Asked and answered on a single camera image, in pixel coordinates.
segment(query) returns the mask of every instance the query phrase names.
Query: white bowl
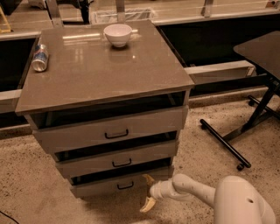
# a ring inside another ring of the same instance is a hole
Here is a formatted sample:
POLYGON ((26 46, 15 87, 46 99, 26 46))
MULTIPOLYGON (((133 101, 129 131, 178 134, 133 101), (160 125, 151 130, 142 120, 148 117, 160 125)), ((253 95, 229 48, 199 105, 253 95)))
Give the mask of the white bowl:
POLYGON ((104 33, 113 46, 122 47, 130 40, 132 29, 126 24, 111 24, 104 29, 104 33))

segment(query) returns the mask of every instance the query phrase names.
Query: black cable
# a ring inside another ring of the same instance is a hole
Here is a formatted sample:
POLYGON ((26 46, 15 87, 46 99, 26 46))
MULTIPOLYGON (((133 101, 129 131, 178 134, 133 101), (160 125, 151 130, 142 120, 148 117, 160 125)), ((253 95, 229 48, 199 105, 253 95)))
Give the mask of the black cable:
POLYGON ((5 214, 4 212, 0 211, 0 214, 3 214, 4 216, 8 217, 9 219, 13 220, 14 222, 16 222, 17 224, 19 224, 16 220, 14 220, 13 218, 11 218, 8 214, 5 214))

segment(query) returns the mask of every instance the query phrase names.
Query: silver can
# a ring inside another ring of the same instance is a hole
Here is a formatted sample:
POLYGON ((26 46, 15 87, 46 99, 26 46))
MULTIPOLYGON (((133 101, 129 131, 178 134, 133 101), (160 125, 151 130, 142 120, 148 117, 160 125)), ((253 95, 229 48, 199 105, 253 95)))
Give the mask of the silver can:
POLYGON ((36 45, 35 53, 33 54, 33 59, 31 62, 33 69, 37 72, 44 72, 47 68, 48 59, 49 53, 47 51, 46 45, 36 45))

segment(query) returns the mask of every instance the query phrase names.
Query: concrete floor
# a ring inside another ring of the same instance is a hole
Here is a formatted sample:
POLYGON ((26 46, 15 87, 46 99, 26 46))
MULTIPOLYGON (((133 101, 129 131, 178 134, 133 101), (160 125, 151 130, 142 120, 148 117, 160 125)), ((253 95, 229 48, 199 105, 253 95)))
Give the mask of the concrete floor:
MULTIPOLYGON (((198 107, 203 104, 201 99, 191 101, 178 155, 173 161, 175 173, 184 173, 212 187, 227 175, 240 176, 271 204, 280 223, 280 122, 271 117, 233 141, 252 164, 250 169, 237 171, 236 159, 200 127, 200 118, 204 118, 221 134, 226 134, 247 121, 253 108, 246 99, 233 101, 233 96, 223 99, 222 104, 204 107, 198 107)), ((216 97, 206 100, 221 102, 216 97)), ((270 106, 279 111, 279 97, 273 98, 270 106)), ((145 187, 76 199, 51 157, 29 134, 28 127, 0 131, 0 210, 20 224, 207 224, 214 221, 213 209, 193 196, 187 202, 166 199, 148 213, 139 213, 146 196, 145 187)), ((0 223, 13 222, 0 214, 0 223)))

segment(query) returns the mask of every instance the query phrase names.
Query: black drawer handle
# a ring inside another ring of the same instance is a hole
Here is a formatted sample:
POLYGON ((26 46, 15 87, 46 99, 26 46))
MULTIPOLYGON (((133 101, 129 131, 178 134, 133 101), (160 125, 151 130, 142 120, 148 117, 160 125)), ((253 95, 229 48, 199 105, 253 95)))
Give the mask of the black drawer handle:
POLYGON ((132 186, 134 186, 134 182, 131 181, 131 184, 130 185, 126 185, 124 187, 120 187, 119 185, 117 185, 117 189, 119 190, 124 190, 124 189, 128 189, 128 188, 131 188, 132 186))
POLYGON ((127 163, 127 164, 115 164, 114 163, 114 161, 112 162, 112 165, 114 166, 114 167, 121 167, 121 166, 125 166, 125 165, 131 165, 131 163, 132 163, 132 160, 131 160, 131 158, 129 159, 129 162, 127 163))
POLYGON ((112 138, 118 138, 118 137, 126 137, 129 134, 129 130, 126 129, 125 130, 125 134, 121 134, 121 135, 117 135, 117 136, 109 136, 106 132, 105 132, 105 137, 107 139, 112 139, 112 138))

